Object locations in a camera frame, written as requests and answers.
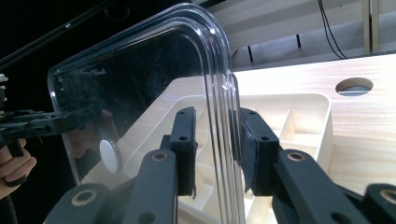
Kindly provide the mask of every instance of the transparent plastic lid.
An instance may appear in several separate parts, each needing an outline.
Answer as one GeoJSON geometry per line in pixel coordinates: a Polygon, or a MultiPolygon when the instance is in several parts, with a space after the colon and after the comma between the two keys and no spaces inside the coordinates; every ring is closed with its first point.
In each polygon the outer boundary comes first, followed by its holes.
{"type": "Polygon", "coordinates": [[[244,222],[237,86],[225,34],[203,8],[171,7],[52,67],[48,82],[78,184],[135,177],[193,106],[196,197],[179,197],[178,221],[244,222]]]}

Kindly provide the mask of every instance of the table surface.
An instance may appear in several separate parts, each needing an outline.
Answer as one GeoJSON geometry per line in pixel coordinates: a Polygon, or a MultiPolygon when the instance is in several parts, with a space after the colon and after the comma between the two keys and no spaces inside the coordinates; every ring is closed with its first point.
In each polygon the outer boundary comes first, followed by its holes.
{"type": "Polygon", "coordinates": [[[396,185],[396,54],[238,72],[240,94],[322,92],[332,99],[329,176],[360,194],[372,183],[396,185]],[[343,96],[348,78],[371,80],[360,96],[343,96]]]}

